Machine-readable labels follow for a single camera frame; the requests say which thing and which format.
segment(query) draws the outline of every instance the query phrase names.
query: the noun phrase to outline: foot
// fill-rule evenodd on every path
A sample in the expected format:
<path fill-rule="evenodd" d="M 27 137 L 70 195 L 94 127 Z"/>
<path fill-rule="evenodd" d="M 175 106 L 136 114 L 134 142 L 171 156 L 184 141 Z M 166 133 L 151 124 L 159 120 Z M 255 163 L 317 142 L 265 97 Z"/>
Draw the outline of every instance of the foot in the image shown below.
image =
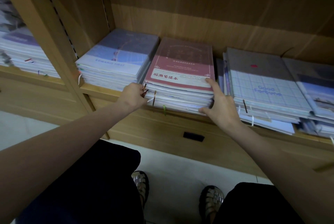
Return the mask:
<path fill-rule="evenodd" d="M 203 189 L 199 198 L 199 214 L 202 218 L 202 224 L 213 222 L 223 200 L 224 194 L 219 188 L 209 185 Z"/>
<path fill-rule="evenodd" d="M 148 192 L 150 190 L 148 177 L 144 171 L 135 171 L 132 173 L 131 177 L 137 186 L 140 201 L 142 202 L 142 207 L 144 209 L 145 203 L 148 198 Z"/>

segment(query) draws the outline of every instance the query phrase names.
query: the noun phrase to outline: wooden shelf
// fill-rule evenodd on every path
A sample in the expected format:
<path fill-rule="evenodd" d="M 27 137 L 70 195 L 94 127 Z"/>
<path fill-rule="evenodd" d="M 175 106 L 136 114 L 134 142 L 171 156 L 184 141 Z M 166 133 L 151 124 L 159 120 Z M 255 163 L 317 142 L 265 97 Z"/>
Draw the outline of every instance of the wooden shelf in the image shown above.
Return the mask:
<path fill-rule="evenodd" d="M 68 91 L 63 80 L 60 78 L 22 71 L 17 67 L 0 66 L 0 77 L 17 80 L 20 82 L 27 82 L 52 89 Z"/>
<path fill-rule="evenodd" d="M 99 86 L 95 86 L 95 85 L 88 84 L 88 83 L 84 83 L 80 89 L 84 94 L 88 94 L 91 97 L 100 98 L 100 99 L 111 101 L 111 102 L 116 102 L 118 97 L 121 94 L 120 91 L 112 90 L 112 89 L 108 89 L 104 87 L 99 87 Z M 148 107 L 145 107 L 144 109 L 163 113 L 163 110 L 160 108 L 153 108 L 153 107 L 148 106 Z M 177 112 L 177 111 L 167 111 L 166 114 L 213 124 L 211 119 L 209 119 L 206 116 L 190 114 L 190 113 L 185 113 L 185 112 Z M 326 143 L 326 145 L 328 145 L 326 146 L 326 148 L 329 147 L 328 148 L 329 150 L 331 150 L 331 148 L 333 147 L 330 139 L 302 133 L 298 131 L 296 127 L 294 127 L 295 133 L 293 135 L 279 133 L 279 132 L 269 130 L 266 128 L 262 128 L 259 126 L 253 126 L 252 129 L 256 131 L 257 133 L 259 133 L 260 135 L 264 137 L 268 137 L 268 138 L 276 138 L 276 139 L 281 139 L 281 140 L 288 141 L 288 142 L 301 143 L 301 144 L 305 144 L 308 146 L 310 145 L 319 146 L 319 143 Z"/>

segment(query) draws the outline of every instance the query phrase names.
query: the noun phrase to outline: white floor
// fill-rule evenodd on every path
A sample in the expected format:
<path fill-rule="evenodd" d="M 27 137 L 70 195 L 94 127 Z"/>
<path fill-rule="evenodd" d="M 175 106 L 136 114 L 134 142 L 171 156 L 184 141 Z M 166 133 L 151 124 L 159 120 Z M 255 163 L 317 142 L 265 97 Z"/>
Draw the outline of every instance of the white floor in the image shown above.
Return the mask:
<path fill-rule="evenodd" d="M 0 111 L 0 150 L 55 127 L 57 125 Z M 109 142 L 140 152 L 138 169 L 147 173 L 150 182 L 145 218 L 153 223 L 200 223 L 198 199 L 206 185 L 215 185 L 226 195 L 240 182 L 271 184 L 268 179 L 254 175 L 116 140 Z"/>

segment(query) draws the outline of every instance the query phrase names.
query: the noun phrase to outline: pink notebook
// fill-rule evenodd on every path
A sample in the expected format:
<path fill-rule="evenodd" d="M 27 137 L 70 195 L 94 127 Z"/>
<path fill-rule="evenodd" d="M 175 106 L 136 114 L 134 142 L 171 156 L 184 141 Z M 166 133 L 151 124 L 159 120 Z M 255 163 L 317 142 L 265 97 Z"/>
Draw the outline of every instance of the pink notebook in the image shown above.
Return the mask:
<path fill-rule="evenodd" d="M 210 45 L 163 38 L 144 83 L 212 93 L 212 88 L 205 78 L 214 80 Z"/>

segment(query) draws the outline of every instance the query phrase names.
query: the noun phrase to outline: left hand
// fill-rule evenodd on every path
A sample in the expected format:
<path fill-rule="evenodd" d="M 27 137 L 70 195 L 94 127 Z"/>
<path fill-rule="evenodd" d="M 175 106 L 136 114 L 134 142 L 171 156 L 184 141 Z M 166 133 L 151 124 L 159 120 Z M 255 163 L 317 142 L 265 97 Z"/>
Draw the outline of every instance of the left hand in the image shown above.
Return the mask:
<path fill-rule="evenodd" d="M 132 82 L 123 89 L 116 104 L 122 105 L 126 112 L 130 114 L 142 105 L 147 104 L 147 99 L 141 96 L 143 93 L 143 85 Z"/>

